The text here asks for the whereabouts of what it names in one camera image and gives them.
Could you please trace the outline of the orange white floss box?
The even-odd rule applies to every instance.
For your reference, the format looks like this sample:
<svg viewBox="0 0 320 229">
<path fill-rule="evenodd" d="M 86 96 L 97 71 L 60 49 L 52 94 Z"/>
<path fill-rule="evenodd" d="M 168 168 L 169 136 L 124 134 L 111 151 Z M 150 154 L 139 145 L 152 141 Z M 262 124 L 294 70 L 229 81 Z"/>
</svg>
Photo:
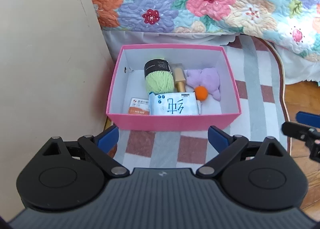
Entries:
<svg viewBox="0 0 320 229">
<path fill-rule="evenodd" d="M 149 115 L 148 99 L 132 98 L 129 105 L 128 114 L 131 115 Z"/>
</svg>

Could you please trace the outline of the orange makeup sponge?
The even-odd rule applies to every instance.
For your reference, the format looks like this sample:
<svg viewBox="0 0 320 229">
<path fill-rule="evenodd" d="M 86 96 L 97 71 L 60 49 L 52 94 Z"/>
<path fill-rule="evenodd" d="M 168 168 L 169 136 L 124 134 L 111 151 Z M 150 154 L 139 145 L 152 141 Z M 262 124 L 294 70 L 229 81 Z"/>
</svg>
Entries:
<svg viewBox="0 0 320 229">
<path fill-rule="evenodd" d="M 208 97 L 208 91 L 204 86 L 197 86 L 194 92 L 197 100 L 204 101 Z"/>
</svg>

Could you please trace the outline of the blue tissue pack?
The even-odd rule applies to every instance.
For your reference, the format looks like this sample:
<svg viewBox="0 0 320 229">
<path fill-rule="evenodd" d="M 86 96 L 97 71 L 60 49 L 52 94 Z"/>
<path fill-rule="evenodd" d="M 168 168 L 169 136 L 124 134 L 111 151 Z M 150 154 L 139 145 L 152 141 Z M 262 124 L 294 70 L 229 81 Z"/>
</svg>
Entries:
<svg viewBox="0 0 320 229">
<path fill-rule="evenodd" d="M 199 115 L 194 92 L 149 94 L 150 115 Z"/>
</svg>

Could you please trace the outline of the pink cardboard storage box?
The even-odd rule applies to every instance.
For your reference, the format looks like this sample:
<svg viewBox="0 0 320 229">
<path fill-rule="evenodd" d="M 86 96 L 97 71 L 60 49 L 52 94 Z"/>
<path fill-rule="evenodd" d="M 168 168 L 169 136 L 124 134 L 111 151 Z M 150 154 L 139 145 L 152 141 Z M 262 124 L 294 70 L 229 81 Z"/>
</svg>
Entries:
<svg viewBox="0 0 320 229">
<path fill-rule="evenodd" d="M 221 100 L 208 98 L 200 115 L 129 114 L 132 98 L 149 97 L 144 65 L 152 59 L 180 63 L 184 70 L 213 67 L 220 77 Z M 241 114 L 238 89 L 223 47 L 188 44 L 124 45 L 119 52 L 108 94 L 106 115 L 121 129 L 134 131 L 204 131 L 226 128 Z"/>
</svg>

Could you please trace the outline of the gold foundation bottle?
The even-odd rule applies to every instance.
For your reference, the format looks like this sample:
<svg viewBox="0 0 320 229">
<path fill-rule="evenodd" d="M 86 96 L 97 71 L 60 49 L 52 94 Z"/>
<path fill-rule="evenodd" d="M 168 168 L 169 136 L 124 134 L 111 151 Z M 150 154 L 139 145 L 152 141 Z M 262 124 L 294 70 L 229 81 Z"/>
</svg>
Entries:
<svg viewBox="0 0 320 229">
<path fill-rule="evenodd" d="M 186 92 L 186 89 L 185 89 L 186 78 L 185 78 L 184 68 L 182 64 L 180 63 L 172 64 L 171 68 L 172 68 L 172 74 L 174 77 L 174 83 L 177 91 L 180 93 Z"/>
</svg>

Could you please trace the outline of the green yarn ball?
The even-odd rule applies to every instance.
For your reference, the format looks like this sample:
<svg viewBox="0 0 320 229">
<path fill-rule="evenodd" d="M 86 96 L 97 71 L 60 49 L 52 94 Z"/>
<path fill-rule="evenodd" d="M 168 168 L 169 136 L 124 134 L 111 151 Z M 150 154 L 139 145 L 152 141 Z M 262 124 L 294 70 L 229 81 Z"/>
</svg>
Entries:
<svg viewBox="0 0 320 229">
<path fill-rule="evenodd" d="M 164 59 L 152 59 L 144 65 L 146 90 L 148 93 L 173 93 L 174 77 L 169 63 Z"/>
</svg>

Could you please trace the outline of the white wet wipes pack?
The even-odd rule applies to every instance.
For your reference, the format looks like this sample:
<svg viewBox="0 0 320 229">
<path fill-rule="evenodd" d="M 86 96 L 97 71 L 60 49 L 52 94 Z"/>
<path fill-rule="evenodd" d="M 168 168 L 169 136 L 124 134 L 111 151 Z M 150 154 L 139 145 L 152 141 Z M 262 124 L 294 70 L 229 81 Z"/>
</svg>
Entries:
<svg viewBox="0 0 320 229">
<path fill-rule="evenodd" d="M 199 112 L 199 115 L 201 115 L 201 107 L 202 107 L 202 103 L 200 102 L 200 100 L 197 100 L 197 107 L 198 107 L 198 112 Z"/>
</svg>

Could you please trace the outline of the purple plush toy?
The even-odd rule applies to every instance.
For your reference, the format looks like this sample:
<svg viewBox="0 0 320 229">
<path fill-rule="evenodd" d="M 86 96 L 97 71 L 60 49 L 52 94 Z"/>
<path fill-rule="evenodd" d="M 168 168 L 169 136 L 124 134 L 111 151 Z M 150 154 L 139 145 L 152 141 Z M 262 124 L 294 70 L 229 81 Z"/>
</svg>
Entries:
<svg viewBox="0 0 320 229">
<path fill-rule="evenodd" d="M 186 72 L 186 83 L 191 88 L 204 86 L 215 100 L 220 101 L 220 77 L 217 70 L 212 68 L 190 69 Z"/>
</svg>

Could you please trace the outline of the beige cabinet panel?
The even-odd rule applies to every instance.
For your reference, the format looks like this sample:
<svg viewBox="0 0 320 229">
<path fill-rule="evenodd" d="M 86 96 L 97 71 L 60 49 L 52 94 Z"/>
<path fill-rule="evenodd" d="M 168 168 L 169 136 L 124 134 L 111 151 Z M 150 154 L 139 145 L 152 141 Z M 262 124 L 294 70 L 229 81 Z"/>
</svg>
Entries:
<svg viewBox="0 0 320 229">
<path fill-rule="evenodd" d="M 16 179 L 51 137 L 100 133 L 113 60 L 92 0 L 1 0 L 1 217 L 23 209 Z"/>
</svg>

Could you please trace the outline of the floral quilt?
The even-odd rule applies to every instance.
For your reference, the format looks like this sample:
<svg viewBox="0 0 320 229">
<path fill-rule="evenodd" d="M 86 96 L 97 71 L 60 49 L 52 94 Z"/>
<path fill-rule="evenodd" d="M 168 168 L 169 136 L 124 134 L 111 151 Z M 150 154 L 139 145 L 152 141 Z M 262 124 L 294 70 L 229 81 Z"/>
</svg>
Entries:
<svg viewBox="0 0 320 229">
<path fill-rule="evenodd" d="M 92 0 L 103 30 L 241 33 L 319 59 L 319 0 Z"/>
</svg>

